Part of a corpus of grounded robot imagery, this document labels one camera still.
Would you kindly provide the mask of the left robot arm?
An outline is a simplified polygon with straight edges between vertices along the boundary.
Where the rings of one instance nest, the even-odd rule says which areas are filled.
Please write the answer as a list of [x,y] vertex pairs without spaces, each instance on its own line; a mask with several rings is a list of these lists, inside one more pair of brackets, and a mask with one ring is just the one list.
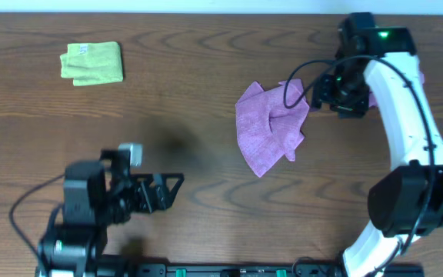
[[135,267],[106,256],[107,228],[134,213],[171,208],[181,173],[133,174],[128,162],[74,162],[65,169],[62,223],[52,213],[38,245],[37,276],[133,276]]

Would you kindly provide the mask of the purple microfiber cloth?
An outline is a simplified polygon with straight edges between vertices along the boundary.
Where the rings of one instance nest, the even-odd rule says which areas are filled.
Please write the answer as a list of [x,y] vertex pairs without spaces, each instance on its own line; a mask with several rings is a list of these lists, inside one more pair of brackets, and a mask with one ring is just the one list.
[[304,141],[301,132],[310,107],[305,99],[292,109],[283,105],[303,93],[301,79],[264,90],[257,81],[248,86],[235,105],[237,142],[248,166],[262,177],[281,158],[293,162],[295,150]]

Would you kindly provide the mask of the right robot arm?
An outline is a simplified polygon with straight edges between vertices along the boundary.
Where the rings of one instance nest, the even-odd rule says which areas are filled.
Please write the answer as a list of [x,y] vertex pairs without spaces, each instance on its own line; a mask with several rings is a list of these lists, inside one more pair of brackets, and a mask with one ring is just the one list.
[[382,276],[391,261],[443,227],[443,138],[423,89],[417,49],[405,27],[379,27],[369,12],[338,26],[335,61],[313,81],[311,104],[361,118],[375,100],[391,171],[368,193],[369,221],[332,276]]

